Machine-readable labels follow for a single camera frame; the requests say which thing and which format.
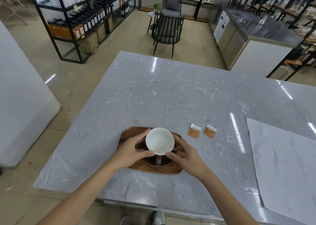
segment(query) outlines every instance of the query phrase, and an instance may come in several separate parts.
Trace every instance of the hand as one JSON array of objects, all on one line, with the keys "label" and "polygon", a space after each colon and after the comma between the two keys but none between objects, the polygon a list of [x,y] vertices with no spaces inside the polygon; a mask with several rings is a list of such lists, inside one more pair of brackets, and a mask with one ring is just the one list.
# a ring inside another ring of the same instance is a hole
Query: hand
[{"label": "hand", "polygon": [[142,139],[149,133],[150,129],[145,132],[136,135],[135,137],[126,140],[123,145],[115,152],[110,161],[115,163],[118,169],[129,167],[137,160],[145,157],[154,156],[155,153],[150,150],[137,152],[135,145],[142,141]]},{"label": "hand", "polygon": [[209,168],[191,145],[177,135],[173,135],[173,137],[175,142],[184,148],[185,158],[181,158],[172,152],[167,152],[166,156],[183,167],[188,174],[200,180]]}]

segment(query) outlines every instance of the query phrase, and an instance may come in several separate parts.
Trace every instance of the person's left hand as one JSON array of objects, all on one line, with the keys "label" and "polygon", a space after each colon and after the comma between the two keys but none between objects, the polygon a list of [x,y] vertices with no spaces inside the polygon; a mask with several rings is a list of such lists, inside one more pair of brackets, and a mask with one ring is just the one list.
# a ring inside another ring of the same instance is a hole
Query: person's left hand
[{"label": "person's left hand", "polygon": [[123,145],[114,153],[110,161],[114,162],[118,169],[129,167],[137,160],[145,157],[154,156],[155,153],[150,150],[137,152],[135,145],[149,133],[150,129],[126,140]]}]

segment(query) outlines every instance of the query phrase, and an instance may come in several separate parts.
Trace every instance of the black chair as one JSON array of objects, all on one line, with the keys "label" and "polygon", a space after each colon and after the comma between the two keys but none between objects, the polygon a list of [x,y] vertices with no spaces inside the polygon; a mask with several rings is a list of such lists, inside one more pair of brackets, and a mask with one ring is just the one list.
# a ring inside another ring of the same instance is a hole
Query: black chair
[{"label": "black chair", "polygon": [[151,37],[154,39],[156,46],[154,54],[159,43],[172,45],[172,58],[174,44],[178,43],[181,36],[184,16],[168,16],[162,13],[155,14],[154,26],[151,32]]},{"label": "black chair", "polygon": [[163,0],[160,13],[168,16],[179,16],[181,14],[182,0]]}]

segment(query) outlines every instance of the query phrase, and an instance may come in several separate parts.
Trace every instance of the floor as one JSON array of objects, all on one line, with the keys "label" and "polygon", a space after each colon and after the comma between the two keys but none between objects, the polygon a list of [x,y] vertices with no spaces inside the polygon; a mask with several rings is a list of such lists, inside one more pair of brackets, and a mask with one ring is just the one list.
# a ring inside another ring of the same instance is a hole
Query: floor
[{"label": "floor", "polygon": [[[69,129],[75,117],[94,91],[98,82],[121,50],[152,56],[152,38],[146,35],[149,16],[134,11],[97,49],[86,64],[60,61],[42,22],[25,12],[18,11],[29,24],[25,26],[0,7],[0,19],[9,29],[20,48],[58,99],[62,110],[36,141],[22,162],[15,169],[7,169],[0,177],[0,224],[35,224],[64,199],[63,192],[35,189],[32,183]],[[159,44],[155,56],[171,59],[170,45]],[[175,45],[173,60],[213,68],[226,69],[215,47],[208,24],[184,21],[181,41]],[[316,85],[316,70],[301,75],[297,73],[292,82]],[[151,211],[119,206],[94,204],[85,214],[80,225],[119,224],[123,215],[132,217],[135,225],[144,225]],[[211,225],[210,221],[168,215],[167,225]]]}]

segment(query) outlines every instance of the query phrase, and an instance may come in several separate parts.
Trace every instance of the white sheet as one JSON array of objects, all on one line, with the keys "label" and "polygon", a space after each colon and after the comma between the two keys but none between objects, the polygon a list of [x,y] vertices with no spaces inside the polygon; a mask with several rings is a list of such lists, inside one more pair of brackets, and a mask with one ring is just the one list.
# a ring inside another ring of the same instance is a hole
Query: white sheet
[{"label": "white sheet", "polygon": [[316,141],[247,118],[264,206],[316,224]]}]

